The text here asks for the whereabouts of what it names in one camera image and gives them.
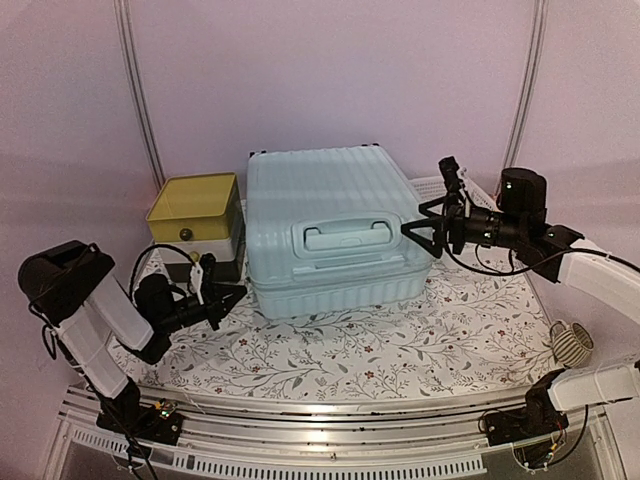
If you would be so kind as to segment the light blue hard-shell suitcase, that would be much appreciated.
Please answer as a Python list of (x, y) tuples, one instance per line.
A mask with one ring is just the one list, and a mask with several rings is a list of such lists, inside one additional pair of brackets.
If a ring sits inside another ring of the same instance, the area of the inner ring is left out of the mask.
[(378, 145), (252, 156), (247, 276), (268, 319), (404, 301), (433, 258), (407, 239), (419, 196)]

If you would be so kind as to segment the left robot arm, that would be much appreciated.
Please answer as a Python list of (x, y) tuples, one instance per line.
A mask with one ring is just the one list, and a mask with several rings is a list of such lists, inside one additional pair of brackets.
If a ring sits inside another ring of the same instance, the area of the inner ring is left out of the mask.
[(219, 283), (216, 259), (207, 253), (191, 264), (186, 288), (161, 273), (132, 277), (123, 287), (114, 259), (96, 244), (69, 241), (34, 254), (18, 270), (29, 312), (53, 339), (101, 404), (98, 424), (127, 435), (176, 431), (182, 419), (167, 403), (144, 407), (140, 390), (108, 351), (111, 339), (148, 365), (171, 347), (173, 333), (206, 322), (217, 330), (247, 294), (243, 285)]

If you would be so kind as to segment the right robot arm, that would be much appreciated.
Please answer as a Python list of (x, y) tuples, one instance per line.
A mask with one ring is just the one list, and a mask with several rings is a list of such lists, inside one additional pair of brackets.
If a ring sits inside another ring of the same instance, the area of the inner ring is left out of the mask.
[[(502, 171), (496, 209), (476, 205), (458, 175), (455, 159), (440, 161), (445, 193), (418, 207), (421, 219), (405, 223), (402, 234), (439, 258), (457, 260), (467, 244), (503, 248), (515, 254), (524, 272), (572, 287), (639, 319), (639, 269), (599, 249), (586, 237), (546, 221), (547, 182), (524, 168)], [(491, 411), (481, 421), (490, 445), (502, 445), (560, 432), (567, 412), (638, 397), (639, 359), (614, 359), (577, 368), (562, 360), (525, 394), (520, 409)]]

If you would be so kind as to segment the yellow white drawer organizer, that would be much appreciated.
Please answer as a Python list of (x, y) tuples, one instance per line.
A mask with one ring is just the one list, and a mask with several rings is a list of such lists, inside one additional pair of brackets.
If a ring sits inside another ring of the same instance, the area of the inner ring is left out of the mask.
[(190, 263), (207, 253), (214, 255), (214, 280), (235, 283), (244, 263), (245, 221), (237, 176), (234, 173), (173, 177), (166, 181), (152, 204), (147, 224), (160, 258), (175, 283), (189, 279)]

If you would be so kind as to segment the floral white tablecloth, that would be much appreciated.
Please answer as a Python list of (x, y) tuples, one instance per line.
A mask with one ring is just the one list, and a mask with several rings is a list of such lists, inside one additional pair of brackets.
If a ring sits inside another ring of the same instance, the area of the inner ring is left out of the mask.
[(526, 387), (556, 366), (550, 320), (506, 251), (436, 261), (414, 299), (269, 320), (247, 296), (218, 331), (175, 333), (148, 365), (110, 351), (139, 385), (314, 402), (451, 397)]

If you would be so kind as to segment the striped woven cup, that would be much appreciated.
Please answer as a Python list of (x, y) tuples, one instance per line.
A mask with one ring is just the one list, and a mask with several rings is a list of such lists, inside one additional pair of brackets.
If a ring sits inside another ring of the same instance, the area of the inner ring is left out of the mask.
[(589, 332), (577, 322), (555, 322), (550, 327), (550, 341), (555, 360), (565, 368), (584, 365), (594, 350)]

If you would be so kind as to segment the right wall aluminium post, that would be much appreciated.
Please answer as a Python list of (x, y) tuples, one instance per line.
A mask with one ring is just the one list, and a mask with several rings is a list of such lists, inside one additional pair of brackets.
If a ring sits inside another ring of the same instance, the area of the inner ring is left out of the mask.
[(544, 49), (548, 7), (549, 2), (546, 0), (534, 2), (531, 35), (524, 74), (501, 169), (514, 167), (518, 159)]

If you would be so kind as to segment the wall aluminium post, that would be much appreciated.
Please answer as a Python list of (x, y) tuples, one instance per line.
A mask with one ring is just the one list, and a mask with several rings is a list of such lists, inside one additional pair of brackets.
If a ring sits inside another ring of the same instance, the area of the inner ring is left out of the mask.
[(132, 97), (134, 113), (139, 125), (145, 154), (149, 164), (151, 177), (157, 191), (160, 191), (166, 180), (161, 163), (157, 142), (154, 135), (151, 115), (145, 96), (140, 64), (134, 39), (131, 5), (126, 0), (114, 0), (116, 26), (127, 77)]
[(524, 74), (501, 169), (514, 167), (518, 159), (544, 49), (548, 7), (549, 2), (546, 0), (534, 2), (531, 35)]

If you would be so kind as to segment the aluminium front rail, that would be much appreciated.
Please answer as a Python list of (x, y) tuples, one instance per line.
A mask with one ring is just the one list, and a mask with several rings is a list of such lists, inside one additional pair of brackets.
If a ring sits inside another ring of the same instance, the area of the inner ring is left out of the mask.
[(172, 400), (184, 423), (173, 446), (147, 458), (98, 428), (96, 398), (70, 387), (45, 460), (47, 479), (621, 479), (606, 411), (578, 409), (552, 466), (529, 470), (512, 445), (492, 446), (487, 413), (517, 408), (523, 390), (452, 398), (314, 402), (196, 395), (146, 387), (145, 404)]

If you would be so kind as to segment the left wall aluminium post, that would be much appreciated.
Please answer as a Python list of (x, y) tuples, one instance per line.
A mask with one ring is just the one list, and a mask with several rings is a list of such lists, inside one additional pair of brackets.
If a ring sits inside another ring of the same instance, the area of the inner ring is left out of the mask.
[(139, 125), (145, 154), (149, 164), (151, 177), (157, 191), (160, 191), (166, 180), (161, 163), (157, 142), (154, 135), (151, 115), (145, 96), (140, 64), (134, 39), (131, 5), (126, 0), (114, 0), (116, 26), (127, 77), (132, 97), (134, 113)]

